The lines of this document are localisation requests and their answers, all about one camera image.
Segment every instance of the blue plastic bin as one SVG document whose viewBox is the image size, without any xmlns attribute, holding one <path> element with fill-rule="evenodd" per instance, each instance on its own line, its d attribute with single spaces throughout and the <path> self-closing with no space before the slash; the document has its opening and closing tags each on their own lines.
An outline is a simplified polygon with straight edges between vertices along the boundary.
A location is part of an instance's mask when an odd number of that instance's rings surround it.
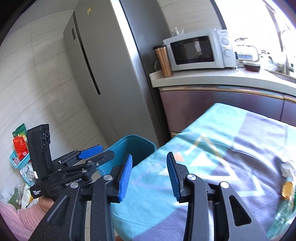
<svg viewBox="0 0 296 241">
<path fill-rule="evenodd" d="M 113 160 L 99 166 L 97 170 L 101 176 L 110 174 L 114 166 L 123 163 L 127 154 L 132 155 L 134 167 L 137 164 L 139 164 L 142 160 L 144 160 L 146 157 L 150 156 L 153 152 L 155 152 L 156 149 L 156 145 L 153 142 L 148 141 L 143 137 L 137 135 L 126 136 L 107 149 L 113 151 L 115 157 Z"/>
<path fill-rule="evenodd" d="M 11 162 L 11 164 L 13 165 L 14 168 L 17 168 L 19 170 L 21 170 L 30 160 L 30 153 L 28 153 L 21 161 L 20 163 L 15 166 L 14 162 L 13 162 L 13 159 L 14 158 L 17 158 L 17 153 L 15 152 L 15 150 L 11 153 L 10 157 L 9 157 L 9 160 Z"/>
</svg>

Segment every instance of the green package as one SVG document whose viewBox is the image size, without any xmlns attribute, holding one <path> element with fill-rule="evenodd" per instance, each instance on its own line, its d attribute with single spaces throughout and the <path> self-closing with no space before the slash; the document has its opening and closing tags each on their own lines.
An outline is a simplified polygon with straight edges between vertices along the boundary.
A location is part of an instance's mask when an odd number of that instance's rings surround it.
<svg viewBox="0 0 296 241">
<path fill-rule="evenodd" d="M 25 142 L 27 143 L 27 130 L 25 124 L 21 124 L 16 130 L 12 133 L 13 138 L 15 137 L 23 137 Z"/>
</svg>

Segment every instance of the microwave oven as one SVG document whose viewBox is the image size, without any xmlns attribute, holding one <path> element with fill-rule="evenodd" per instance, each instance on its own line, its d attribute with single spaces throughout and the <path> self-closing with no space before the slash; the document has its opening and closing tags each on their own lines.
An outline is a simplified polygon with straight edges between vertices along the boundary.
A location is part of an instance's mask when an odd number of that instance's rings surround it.
<svg viewBox="0 0 296 241">
<path fill-rule="evenodd" d="M 207 29 L 177 35 L 163 41 L 173 71 L 236 67 L 228 31 Z"/>
</svg>

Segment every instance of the travel mug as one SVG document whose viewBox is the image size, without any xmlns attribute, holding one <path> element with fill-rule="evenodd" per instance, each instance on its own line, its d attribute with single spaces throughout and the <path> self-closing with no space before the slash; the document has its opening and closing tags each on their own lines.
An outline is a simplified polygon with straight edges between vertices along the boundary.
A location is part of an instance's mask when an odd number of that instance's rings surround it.
<svg viewBox="0 0 296 241">
<path fill-rule="evenodd" d="M 168 60 L 168 53 L 165 45 L 158 45 L 153 47 L 154 53 L 161 66 L 163 77 L 173 76 L 172 68 Z"/>
</svg>

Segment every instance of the cabinet drawer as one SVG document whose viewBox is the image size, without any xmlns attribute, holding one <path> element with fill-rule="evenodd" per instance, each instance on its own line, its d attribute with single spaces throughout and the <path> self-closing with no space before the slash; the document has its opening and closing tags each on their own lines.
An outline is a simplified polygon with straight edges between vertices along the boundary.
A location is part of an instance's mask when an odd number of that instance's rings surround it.
<svg viewBox="0 0 296 241">
<path fill-rule="evenodd" d="M 287 123 L 291 126 L 296 126 L 296 104 L 284 101 L 283 113 L 281 115 L 281 122 Z"/>
<path fill-rule="evenodd" d="M 226 91 L 162 91 L 170 131 L 181 132 L 215 103 L 223 103 L 280 120 L 284 101 L 267 96 Z"/>
</svg>

